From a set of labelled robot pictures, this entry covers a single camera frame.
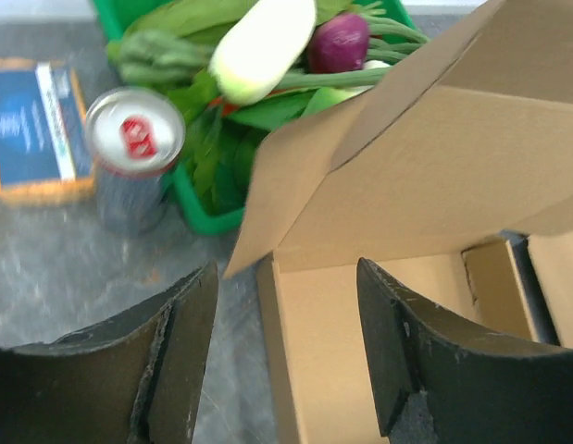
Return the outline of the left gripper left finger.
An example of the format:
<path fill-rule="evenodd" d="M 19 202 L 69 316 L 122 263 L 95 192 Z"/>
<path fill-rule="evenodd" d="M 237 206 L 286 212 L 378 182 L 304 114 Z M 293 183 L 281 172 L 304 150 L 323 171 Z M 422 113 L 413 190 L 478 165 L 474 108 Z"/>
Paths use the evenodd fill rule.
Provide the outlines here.
<path fill-rule="evenodd" d="M 208 263 L 52 343 L 0 348 L 0 443 L 189 443 L 218 303 Z"/>

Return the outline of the cardboard box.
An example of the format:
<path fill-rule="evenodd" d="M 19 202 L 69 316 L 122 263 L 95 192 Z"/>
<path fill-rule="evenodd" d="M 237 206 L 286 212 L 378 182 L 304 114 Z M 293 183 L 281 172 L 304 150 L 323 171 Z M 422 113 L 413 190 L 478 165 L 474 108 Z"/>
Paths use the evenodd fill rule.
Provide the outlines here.
<path fill-rule="evenodd" d="M 573 1 L 486 2 L 258 149 L 226 273 L 257 268 L 281 443 L 399 443 L 379 430 L 361 259 L 573 350 Z"/>

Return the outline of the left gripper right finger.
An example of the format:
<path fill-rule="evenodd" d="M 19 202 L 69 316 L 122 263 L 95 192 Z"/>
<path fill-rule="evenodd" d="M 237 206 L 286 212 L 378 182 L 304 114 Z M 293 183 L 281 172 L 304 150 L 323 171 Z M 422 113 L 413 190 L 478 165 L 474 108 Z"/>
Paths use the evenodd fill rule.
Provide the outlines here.
<path fill-rule="evenodd" d="M 573 443 L 573 350 L 465 319 L 361 259 L 380 433 L 399 443 Z"/>

